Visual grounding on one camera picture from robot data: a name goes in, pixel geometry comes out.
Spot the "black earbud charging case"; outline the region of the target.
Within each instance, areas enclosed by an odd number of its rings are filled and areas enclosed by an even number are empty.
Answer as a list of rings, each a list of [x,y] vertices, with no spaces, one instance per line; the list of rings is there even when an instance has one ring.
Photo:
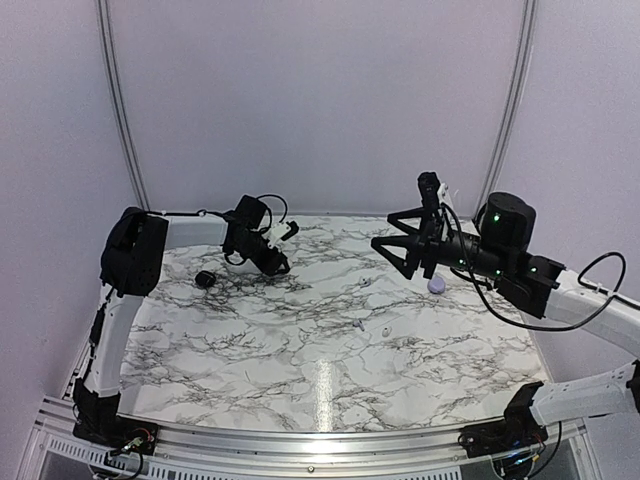
[[[200,289],[209,289],[216,283],[216,275],[211,271],[200,271],[194,278],[195,284]]]

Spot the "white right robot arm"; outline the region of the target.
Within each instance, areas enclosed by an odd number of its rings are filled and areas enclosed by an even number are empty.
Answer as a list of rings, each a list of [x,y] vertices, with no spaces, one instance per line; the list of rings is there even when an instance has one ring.
[[[495,430],[506,448],[529,437],[535,425],[639,411],[639,304],[621,295],[627,263],[617,259],[617,282],[602,287],[528,247],[535,210],[504,192],[489,195],[472,233],[454,209],[426,194],[421,207],[393,213],[394,236],[372,248],[404,277],[438,266],[466,274],[486,311],[499,322],[533,334],[552,382],[528,384],[513,398]]]

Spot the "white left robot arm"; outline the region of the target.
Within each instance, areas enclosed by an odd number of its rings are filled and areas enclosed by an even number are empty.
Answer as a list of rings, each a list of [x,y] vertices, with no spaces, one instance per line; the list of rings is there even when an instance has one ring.
[[[167,250],[209,245],[226,261],[237,254],[264,275],[290,271],[279,248],[299,231],[283,215],[273,220],[261,197],[245,195],[227,212],[145,211],[127,208],[109,233],[100,259],[101,298],[90,337],[90,357],[74,393],[111,398],[120,393],[120,369],[133,320],[158,285]]]

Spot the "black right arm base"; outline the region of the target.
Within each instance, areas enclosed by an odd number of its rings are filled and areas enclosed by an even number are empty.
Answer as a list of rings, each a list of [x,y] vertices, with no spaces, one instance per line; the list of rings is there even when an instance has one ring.
[[[542,443],[547,429],[536,422],[530,407],[541,381],[525,384],[507,404],[499,420],[468,425],[460,430],[458,445],[468,458],[494,455]]]

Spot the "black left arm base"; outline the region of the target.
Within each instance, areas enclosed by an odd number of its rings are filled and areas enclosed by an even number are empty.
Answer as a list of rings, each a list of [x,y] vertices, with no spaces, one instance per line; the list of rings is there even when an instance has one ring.
[[[77,380],[73,388],[73,405],[77,414],[73,436],[117,450],[139,438],[142,443],[138,449],[143,455],[152,455],[156,449],[159,425],[121,416],[120,400],[120,393],[100,397]]]

